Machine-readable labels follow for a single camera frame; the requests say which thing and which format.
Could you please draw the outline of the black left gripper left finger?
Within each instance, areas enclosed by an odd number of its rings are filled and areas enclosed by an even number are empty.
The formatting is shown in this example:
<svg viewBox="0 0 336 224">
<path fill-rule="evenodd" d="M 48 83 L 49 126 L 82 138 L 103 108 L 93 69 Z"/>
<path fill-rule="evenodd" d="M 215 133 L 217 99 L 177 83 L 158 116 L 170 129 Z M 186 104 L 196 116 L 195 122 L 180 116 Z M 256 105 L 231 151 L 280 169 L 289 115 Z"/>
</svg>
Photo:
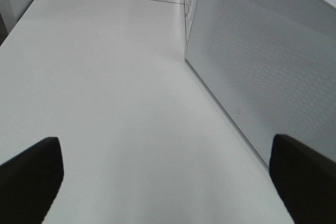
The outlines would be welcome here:
<svg viewBox="0 0 336 224">
<path fill-rule="evenodd" d="M 42 223 L 63 178 L 57 137 L 47 137 L 3 163 L 1 223 Z"/>
</svg>

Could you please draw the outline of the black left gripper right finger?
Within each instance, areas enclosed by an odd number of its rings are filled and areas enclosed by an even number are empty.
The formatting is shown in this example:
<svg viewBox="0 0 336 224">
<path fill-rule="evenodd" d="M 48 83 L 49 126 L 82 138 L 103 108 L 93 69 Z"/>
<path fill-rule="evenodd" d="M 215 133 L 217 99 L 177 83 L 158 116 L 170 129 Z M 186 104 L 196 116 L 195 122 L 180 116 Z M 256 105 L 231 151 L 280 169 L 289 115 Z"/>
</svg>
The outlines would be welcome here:
<svg viewBox="0 0 336 224">
<path fill-rule="evenodd" d="M 335 223 L 335 162 L 295 138 L 274 136 L 269 175 L 294 223 Z"/>
</svg>

